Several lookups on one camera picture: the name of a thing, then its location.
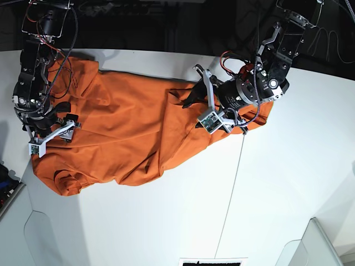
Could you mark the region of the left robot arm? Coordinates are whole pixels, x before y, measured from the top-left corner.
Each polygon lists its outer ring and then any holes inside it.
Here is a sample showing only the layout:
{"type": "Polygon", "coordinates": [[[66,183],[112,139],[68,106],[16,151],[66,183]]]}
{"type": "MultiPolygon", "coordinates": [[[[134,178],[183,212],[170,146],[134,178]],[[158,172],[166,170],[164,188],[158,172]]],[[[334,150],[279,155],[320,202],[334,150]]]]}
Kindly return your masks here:
{"type": "Polygon", "coordinates": [[[209,134],[222,130],[227,134],[236,127],[247,134],[249,124],[261,116],[261,106],[284,96],[289,88],[286,76],[298,56],[304,33],[314,28],[322,12],[323,1],[277,1],[283,11],[269,38],[256,42],[253,61],[246,61],[238,73],[225,67],[232,52],[224,52],[220,66],[230,76],[221,81],[208,69],[197,64],[194,69],[201,79],[192,88],[183,108],[206,103],[207,109],[197,118],[196,128],[209,134]]]}

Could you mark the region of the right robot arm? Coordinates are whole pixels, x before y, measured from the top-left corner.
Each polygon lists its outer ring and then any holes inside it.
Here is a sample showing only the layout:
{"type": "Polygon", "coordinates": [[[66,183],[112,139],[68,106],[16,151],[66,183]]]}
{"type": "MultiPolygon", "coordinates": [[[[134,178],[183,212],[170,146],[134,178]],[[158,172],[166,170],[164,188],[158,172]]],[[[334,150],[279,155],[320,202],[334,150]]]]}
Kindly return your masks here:
{"type": "Polygon", "coordinates": [[[71,141],[78,117],[71,113],[71,104],[57,97],[52,104],[54,85],[70,52],[55,47],[62,36],[68,13],[74,13],[71,1],[29,1],[22,24],[26,34],[21,51],[21,72],[14,87],[12,101],[23,130],[30,137],[29,152],[38,154],[46,144],[60,137],[71,141]]]}

